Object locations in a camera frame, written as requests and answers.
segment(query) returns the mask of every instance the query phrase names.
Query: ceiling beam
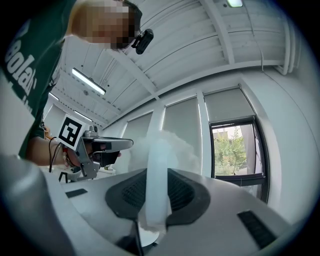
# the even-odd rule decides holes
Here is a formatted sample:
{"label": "ceiling beam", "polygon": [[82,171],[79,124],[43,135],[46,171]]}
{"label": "ceiling beam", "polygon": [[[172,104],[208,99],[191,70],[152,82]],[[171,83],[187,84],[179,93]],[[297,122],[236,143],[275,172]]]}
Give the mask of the ceiling beam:
{"label": "ceiling beam", "polygon": [[97,124],[101,126],[105,126],[108,123],[107,120],[103,119],[101,116],[97,115],[96,113],[87,112],[88,110],[87,108],[73,101],[73,99],[68,97],[67,95],[64,95],[58,88],[54,87],[51,92],[54,96],[58,97],[60,101],[63,100],[63,103],[69,106],[69,108],[72,108],[73,110],[79,112],[80,114],[92,119]]}
{"label": "ceiling beam", "polygon": [[222,16],[213,0],[199,0],[208,14],[222,45],[223,55],[229,64],[235,63],[234,51]]}
{"label": "ceiling beam", "polygon": [[[64,79],[68,85],[72,85],[74,87],[77,87],[78,89],[82,89],[82,84],[79,83],[77,80],[73,79],[70,75],[68,75],[66,72],[64,72],[62,69],[60,70],[60,77]],[[106,100],[104,100],[102,97],[95,94],[92,90],[92,88],[89,85],[85,84],[85,88],[87,89],[88,95],[96,102],[100,103],[104,107],[106,107],[111,112],[115,113],[117,116],[121,115],[121,111],[117,109],[115,106],[108,103]]]}
{"label": "ceiling beam", "polygon": [[157,87],[127,55],[125,55],[122,51],[115,51],[111,49],[107,49],[106,51],[126,70],[128,70],[154,98],[156,98],[158,101],[160,100],[156,94]]}

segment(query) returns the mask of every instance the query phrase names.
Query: black vent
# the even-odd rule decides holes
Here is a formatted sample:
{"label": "black vent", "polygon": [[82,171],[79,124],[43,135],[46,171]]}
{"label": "black vent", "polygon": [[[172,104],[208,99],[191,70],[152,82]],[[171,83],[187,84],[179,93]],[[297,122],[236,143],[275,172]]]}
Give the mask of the black vent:
{"label": "black vent", "polygon": [[195,197],[195,190],[182,179],[168,172],[168,196],[172,212],[187,206]]}
{"label": "black vent", "polygon": [[260,249],[276,240],[275,235],[251,210],[240,212],[237,215]]}
{"label": "black vent", "polygon": [[147,170],[144,170],[112,187],[105,194],[105,201],[119,218],[137,220],[146,201]]}
{"label": "black vent", "polygon": [[146,201],[146,178],[141,176],[122,190],[122,199],[137,210],[140,210]]}

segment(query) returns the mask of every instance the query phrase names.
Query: white plastic surface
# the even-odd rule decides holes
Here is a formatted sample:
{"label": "white plastic surface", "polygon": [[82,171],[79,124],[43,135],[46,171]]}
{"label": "white plastic surface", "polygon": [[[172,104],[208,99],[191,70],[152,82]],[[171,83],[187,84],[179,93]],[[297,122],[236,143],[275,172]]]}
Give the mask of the white plastic surface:
{"label": "white plastic surface", "polygon": [[148,157],[145,189],[145,217],[150,227],[162,229],[168,216],[168,158],[173,149],[164,139],[157,140]]}

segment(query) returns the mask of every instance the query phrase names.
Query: green foliage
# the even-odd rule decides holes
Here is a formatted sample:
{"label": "green foliage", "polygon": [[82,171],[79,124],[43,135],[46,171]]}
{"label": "green foliage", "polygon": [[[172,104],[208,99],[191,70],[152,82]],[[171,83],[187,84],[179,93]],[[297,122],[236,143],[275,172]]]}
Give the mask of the green foliage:
{"label": "green foliage", "polygon": [[215,175],[234,175],[239,169],[247,167],[244,138],[240,137],[239,128],[234,128],[231,139],[221,133],[217,137],[213,140]]}

